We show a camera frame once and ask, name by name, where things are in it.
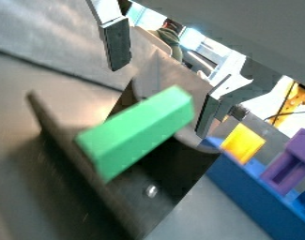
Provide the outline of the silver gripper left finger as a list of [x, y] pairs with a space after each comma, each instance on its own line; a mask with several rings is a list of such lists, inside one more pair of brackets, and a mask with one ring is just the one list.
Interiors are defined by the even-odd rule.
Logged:
[[85, 0], [96, 20], [111, 71], [124, 67], [132, 58], [128, 18], [121, 15], [116, 0]]

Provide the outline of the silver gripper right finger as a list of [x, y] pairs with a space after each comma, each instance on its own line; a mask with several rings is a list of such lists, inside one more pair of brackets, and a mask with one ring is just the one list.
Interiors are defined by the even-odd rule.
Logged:
[[222, 121], [231, 107], [267, 94], [282, 74], [236, 51], [230, 51], [210, 75], [214, 87], [207, 93], [195, 124], [195, 134], [204, 138], [212, 120]]

